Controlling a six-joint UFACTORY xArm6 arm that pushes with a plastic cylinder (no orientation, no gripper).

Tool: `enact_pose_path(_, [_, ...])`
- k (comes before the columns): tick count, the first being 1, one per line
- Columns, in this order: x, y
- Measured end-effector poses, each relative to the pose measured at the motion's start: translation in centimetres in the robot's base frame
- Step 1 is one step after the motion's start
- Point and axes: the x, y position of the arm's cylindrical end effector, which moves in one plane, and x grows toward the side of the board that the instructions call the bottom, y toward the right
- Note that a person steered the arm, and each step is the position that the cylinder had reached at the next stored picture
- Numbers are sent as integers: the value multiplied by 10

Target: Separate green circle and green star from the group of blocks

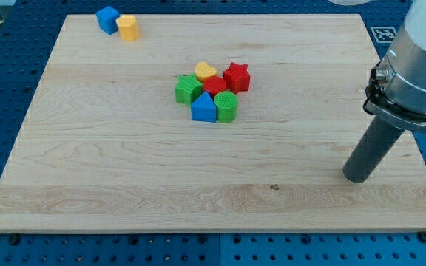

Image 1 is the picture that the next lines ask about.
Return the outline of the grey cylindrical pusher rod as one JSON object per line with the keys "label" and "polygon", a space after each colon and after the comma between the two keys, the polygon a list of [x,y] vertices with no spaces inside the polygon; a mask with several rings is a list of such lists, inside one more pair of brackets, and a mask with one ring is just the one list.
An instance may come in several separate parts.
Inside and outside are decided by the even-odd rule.
{"label": "grey cylindrical pusher rod", "polygon": [[353,183],[366,181],[403,132],[375,117],[344,164],[345,177]]}

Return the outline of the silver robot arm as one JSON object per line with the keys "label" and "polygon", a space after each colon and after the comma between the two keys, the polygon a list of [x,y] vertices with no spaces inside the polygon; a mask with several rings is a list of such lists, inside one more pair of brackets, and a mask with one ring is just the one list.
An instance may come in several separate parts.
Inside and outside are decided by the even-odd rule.
{"label": "silver robot arm", "polygon": [[382,60],[371,69],[363,110],[374,116],[343,166],[363,183],[404,131],[426,134],[426,0],[415,0]]}

